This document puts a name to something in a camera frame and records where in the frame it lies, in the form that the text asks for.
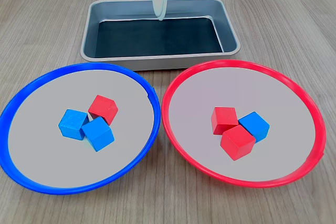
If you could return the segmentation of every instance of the wooden table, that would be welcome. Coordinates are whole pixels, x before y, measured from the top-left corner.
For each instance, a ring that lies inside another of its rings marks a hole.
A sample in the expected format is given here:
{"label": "wooden table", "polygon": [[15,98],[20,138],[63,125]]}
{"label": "wooden table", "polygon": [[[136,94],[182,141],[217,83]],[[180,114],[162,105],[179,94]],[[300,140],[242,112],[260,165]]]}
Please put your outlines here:
{"label": "wooden table", "polygon": [[[26,84],[83,62],[96,0],[0,0],[0,110]],[[275,189],[212,179],[187,163],[163,127],[146,158],[119,180],[72,196],[32,192],[0,171],[0,223],[336,223],[336,0],[222,0],[242,44],[236,59],[274,68],[316,101],[325,156],[305,178]],[[140,73],[159,98],[180,71]]]}

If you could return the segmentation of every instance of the red cube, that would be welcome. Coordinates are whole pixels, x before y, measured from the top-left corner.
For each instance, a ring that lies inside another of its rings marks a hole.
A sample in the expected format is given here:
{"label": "red cube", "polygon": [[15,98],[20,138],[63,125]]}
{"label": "red cube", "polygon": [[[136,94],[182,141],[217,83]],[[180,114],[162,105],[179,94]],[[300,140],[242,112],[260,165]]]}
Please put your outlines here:
{"label": "red cube", "polygon": [[221,147],[235,161],[252,151],[256,139],[241,125],[223,133]]}
{"label": "red cube", "polygon": [[96,96],[89,108],[89,113],[93,119],[101,116],[108,125],[111,125],[117,112],[118,107],[116,103],[109,98],[102,97],[101,95]]}
{"label": "red cube", "polygon": [[211,122],[214,135],[222,135],[224,131],[227,131],[239,124],[236,109],[215,107],[211,116]]}

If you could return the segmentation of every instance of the blue rim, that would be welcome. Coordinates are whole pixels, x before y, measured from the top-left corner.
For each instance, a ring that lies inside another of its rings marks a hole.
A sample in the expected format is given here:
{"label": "blue rim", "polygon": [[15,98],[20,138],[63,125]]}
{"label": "blue rim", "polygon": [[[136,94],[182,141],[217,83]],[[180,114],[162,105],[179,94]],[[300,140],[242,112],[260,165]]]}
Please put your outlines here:
{"label": "blue rim", "polygon": [[[64,76],[66,74],[79,72],[79,71],[86,71],[86,70],[110,70],[114,72],[122,73],[135,81],[137,81],[142,87],[145,88],[148,98],[153,106],[153,112],[154,112],[154,125],[152,133],[145,145],[145,147],[142,149],[140,154],[124,169],[120,170],[116,174],[112,175],[111,177],[108,177],[102,181],[96,182],[91,185],[87,186],[81,186],[81,187],[75,187],[75,188],[57,188],[57,187],[50,187],[41,185],[39,183],[36,183],[27,177],[25,177],[13,164],[13,161],[9,154],[8,149],[8,135],[9,135],[9,129],[11,128],[12,120],[15,116],[16,111],[20,107],[20,105],[24,102],[24,100],[33,93],[36,89],[40,88],[44,84],[55,80],[61,76]],[[137,73],[120,66],[112,65],[109,63],[80,63],[76,65],[66,66],[59,69],[56,69],[50,73],[47,73],[38,79],[34,80],[30,84],[28,84],[26,87],[21,89],[14,97],[13,99],[8,103],[7,107],[3,111],[1,117],[0,117],[0,165],[5,171],[5,173],[15,182],[18,184],[33,190],[37,191],[39,193],[45,193],[45,194],[54,194],[54,195],[67,195],[67,194],[77,194],[82,193],[85,191],[90,191],[97,189],[101,186],[104,186],[127,172],[129,172],[135,165],[137,165],[138,162],[141,161],[141,159],[147,154],[147,152],[150,150],[152,145],[154,144],[154,141],[158,135],[159,128],[160,128],[160,121],[161,121],[161,109],[160,109],[160,103],[158,96],[155,93],[155,90],[151,87],[151,85],[143,79],[140,75]]]}

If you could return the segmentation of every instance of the wooden block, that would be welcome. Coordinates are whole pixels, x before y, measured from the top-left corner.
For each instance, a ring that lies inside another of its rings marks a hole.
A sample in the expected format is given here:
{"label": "wooden block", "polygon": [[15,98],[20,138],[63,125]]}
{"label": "wooden block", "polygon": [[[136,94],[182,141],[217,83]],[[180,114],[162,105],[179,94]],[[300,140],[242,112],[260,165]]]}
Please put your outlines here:
{"label": "wooden block", "polygon": [[96,152],[114,141],[112,130],[102,117],[83,125],[82,130]]}
{"label": "wooden block", "polygon": [[252,151],[256,139],[241,125],[223,133],[221,147],[233,159],[237,160]]}
{"label": "wooden block", "polygon": [[257,112],[252,112],[238,121],[241,126],[254,136],[256,143],[266,138],[269,124]]}
{"label": "wooden block", "polygon": [[58,127],[63,136],[83,140],[85,135],[81,128],[88,122],[89,117],[87,113],[76,110],[67,110],[58,124]]}
{"label": "wooden block", "polygon": [[101,95],[96,96],[89,108],[89,113],[93,119],[101,116],[108,125],[111,125],[117,112],[118,107],[116,103],[113,100]]}
{"label": "wooden block", "polygon": [[214,135],[222,135],[238,125],[238,119],[235,108],[215,107],[211,116],[211,123]]}

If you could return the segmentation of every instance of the blue cube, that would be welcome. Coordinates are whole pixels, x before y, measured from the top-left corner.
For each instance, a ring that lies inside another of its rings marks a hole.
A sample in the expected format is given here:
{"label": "blue cube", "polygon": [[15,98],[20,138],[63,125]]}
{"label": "blue cube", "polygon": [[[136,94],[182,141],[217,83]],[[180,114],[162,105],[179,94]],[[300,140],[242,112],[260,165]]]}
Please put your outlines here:
{"label": "blue cube", "polygon": [[61,133],[65,137],[83,140],[85,134],[81,129],[83,125],[89,122],[87,113],[77,110],[67,110],[58,124]]}
{"label": "blue cube", "polygon": [[96,152],[114,141],[112,130],[102,117],[85,124],[82,129]]}
{"label": "blue cube", "polygon": [[257,112],[248,114],[238,122],[256,139],[256,143],[266,138],[268,134],[269,124]]}

